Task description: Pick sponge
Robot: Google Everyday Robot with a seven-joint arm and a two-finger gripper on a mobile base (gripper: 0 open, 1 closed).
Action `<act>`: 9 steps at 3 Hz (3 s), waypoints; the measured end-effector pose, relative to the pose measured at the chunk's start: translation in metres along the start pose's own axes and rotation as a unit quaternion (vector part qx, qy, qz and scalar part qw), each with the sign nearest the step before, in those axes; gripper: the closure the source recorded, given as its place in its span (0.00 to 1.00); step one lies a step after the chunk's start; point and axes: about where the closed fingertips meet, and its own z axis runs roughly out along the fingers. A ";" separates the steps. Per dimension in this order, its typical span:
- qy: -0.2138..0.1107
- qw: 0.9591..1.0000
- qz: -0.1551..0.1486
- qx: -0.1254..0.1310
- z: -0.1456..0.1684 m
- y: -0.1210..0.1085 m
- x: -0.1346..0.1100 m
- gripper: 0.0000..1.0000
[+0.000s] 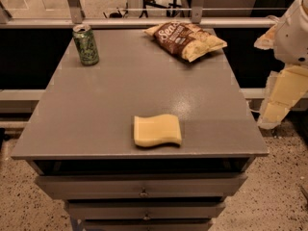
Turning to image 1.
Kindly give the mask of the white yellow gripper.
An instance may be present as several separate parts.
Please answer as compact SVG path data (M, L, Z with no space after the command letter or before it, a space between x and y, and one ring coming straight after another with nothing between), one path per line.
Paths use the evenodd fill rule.
M308 91L308 67L286 64L279 73L273 72L269 76L266 90L268 93L261 104L257 125L269 130L280 125Z

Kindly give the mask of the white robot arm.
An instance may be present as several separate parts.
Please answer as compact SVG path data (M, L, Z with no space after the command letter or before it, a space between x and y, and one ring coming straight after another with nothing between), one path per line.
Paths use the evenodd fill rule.
M257 120L260 128L273 129L308 91L308 0L295 0L254 46L272 49L284 64L268 77Z

